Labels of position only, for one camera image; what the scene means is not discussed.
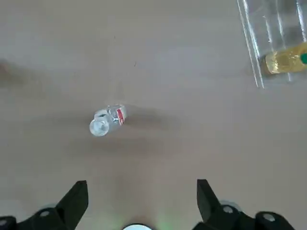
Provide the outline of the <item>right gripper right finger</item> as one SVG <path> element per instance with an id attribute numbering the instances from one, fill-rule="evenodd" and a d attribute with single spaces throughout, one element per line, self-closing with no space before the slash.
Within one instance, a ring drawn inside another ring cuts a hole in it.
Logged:
<path id="1" fill-rule="evenodd" d="M 230 204 L 221 204 L 208 181 L 197 180 L 197 205 L 202 217 L 194 230 L 294 230 L 280 214 L 261 211 L 254 217 Z"/>

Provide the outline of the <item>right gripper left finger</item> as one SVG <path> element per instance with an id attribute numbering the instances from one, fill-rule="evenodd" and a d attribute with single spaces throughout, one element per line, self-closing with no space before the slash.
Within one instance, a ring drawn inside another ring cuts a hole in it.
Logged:
<path id="1" fill-rule="evenodd" d="M 77 181 L 54 206 L 37 211 L 28 219 L 17 222 L 14 216 L 1 216 L 2 230 L 74 230 L 88 208 L 88 186 Z"/>

